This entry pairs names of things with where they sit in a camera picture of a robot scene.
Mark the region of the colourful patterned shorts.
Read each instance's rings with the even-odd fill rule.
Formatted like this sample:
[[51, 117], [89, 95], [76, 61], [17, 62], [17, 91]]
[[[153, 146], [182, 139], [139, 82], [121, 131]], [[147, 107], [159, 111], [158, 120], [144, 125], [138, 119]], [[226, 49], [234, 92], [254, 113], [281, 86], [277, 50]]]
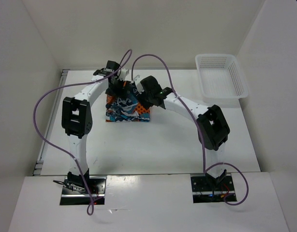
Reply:
[[125, 81], [124, 97], [106, 93], [106, 122], [150, 122], [150, 109], [146, 109], [137, 99], [139, 94], [134, 83]]

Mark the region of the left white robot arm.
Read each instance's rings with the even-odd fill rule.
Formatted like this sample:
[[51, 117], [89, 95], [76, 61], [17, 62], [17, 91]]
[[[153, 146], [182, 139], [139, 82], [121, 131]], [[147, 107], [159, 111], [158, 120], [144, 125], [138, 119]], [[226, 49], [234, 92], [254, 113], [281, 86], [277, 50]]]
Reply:
[[89, 167], [86, 157], [87, 136], [93, 125], [91, 106], [107, 89], [122, 89], [128, 69], [121, 69], [114, 61], [108, 61], [105, 68], [93, 74], [92, 83], [86, 85], [73, 97], [65, 97], [62, 102], [61, 125], [68, 136], [72, 161], [67, 174], [66, 185], [73, 186], [79, 193], [90, 188]]

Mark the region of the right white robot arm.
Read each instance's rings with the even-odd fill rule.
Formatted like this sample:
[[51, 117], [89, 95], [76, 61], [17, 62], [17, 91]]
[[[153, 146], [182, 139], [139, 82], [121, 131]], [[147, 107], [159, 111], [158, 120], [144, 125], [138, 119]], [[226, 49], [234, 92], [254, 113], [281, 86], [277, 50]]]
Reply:
[[203, 170], [206, 185], [211, 190], [217, 190], [226, 176], [223, 167], [225, 143], [228, 140], [230, 128], [221, 108], [196, 103], [179, 95], [170, 87], [162, 88], [153, 76], [134, 78], [139, 92], [139, 102], [145, 107], [158, 106], [173, 111], [194, 122], [197, 128], [199, 142], [203, 148]]

